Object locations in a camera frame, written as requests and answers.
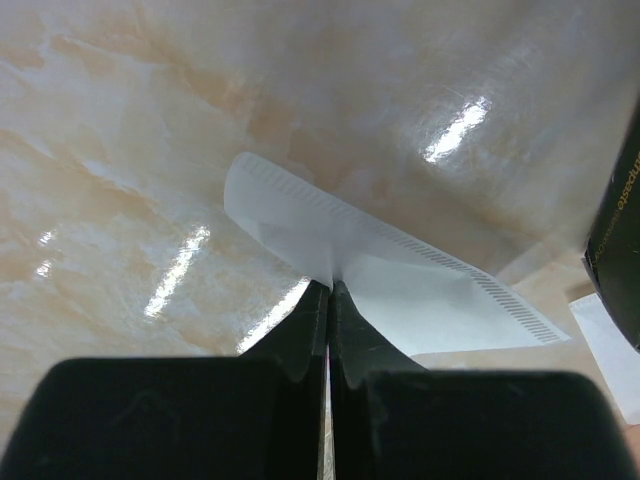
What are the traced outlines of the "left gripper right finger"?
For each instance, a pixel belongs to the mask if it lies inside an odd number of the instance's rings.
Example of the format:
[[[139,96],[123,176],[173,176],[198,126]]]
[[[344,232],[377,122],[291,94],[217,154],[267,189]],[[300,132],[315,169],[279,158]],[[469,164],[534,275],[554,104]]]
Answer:
[[[418,425],[429,376],[359,312],[342,281],[329,299],[334,465],[338,479],[425,479]]]

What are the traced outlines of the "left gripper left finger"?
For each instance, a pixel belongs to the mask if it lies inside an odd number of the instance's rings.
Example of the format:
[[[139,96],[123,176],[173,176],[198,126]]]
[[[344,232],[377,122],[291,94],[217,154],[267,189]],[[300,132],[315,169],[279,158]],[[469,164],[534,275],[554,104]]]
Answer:
[[[328,297],[311,282],[291,313],[238,358],[236,479],[322,476]]]

